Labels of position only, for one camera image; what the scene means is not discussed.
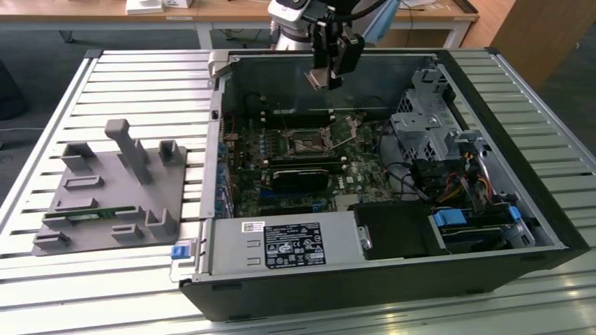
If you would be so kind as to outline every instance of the desk leg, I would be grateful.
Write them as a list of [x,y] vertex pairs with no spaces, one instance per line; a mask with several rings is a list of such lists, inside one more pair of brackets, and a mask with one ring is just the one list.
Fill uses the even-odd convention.
[[72,30],[59,30],[60,36],[63,36],[64,43],[75,42],[75,38],[72,38]]
[[446,44],[443,45],[443,47],[446,48],[460,47],[471,23],[472,22],[470,21],[460,21],[456,23],[456,26],[451,29],[450,35],[447,36]]
[[232,29],[224,29],[226,40],[234,40]]
[[212,43],[212,23],[198,22],[195,24],[196,35],[199,35],[199,44],[202,49],[214,49]]

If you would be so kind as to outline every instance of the wooden desk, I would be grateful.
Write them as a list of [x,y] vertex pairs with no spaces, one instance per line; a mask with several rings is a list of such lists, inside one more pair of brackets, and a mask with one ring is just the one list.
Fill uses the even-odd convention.
[[[215,29],[268,29],[268,0],[195,0],[188,9],[163,13],[126,14],[126,0],[3,0],[0,30],[196,30],[203,49],[212,49]],[[410,29],[410,11],[400,10],[392,29]],[[454,0],[438,9],[412,11],[414,29],[446,29],[446,47],[459,47],[476,14],[467,14]]]
[[164,8],[163,13],[127,15],[126,0],[3,0],[0,22],[168,22],[194,21],[200,1],[191,8]]

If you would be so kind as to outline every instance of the wooden cabinet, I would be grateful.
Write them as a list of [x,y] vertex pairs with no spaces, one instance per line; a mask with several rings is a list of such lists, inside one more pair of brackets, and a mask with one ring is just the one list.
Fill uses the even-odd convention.
[[596,0],[470,0],[480,19],[463,47],[496,47],[540,88],[596,20]]

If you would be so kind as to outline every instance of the motherboard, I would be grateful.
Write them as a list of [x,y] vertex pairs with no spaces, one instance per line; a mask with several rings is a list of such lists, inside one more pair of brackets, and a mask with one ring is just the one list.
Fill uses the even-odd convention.
[[224,139],[234,216],[347,211],[394,200],[375,148],[379,127],[356,111],[232,117]]

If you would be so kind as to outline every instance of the white box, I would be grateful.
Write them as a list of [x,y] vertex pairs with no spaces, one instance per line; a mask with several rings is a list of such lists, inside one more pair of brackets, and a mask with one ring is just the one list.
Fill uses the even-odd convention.
[[127,15],[160,13],[164,11],[160,0],[127,0]]
[[194,0],[163,0],[166,7],[188,8]]

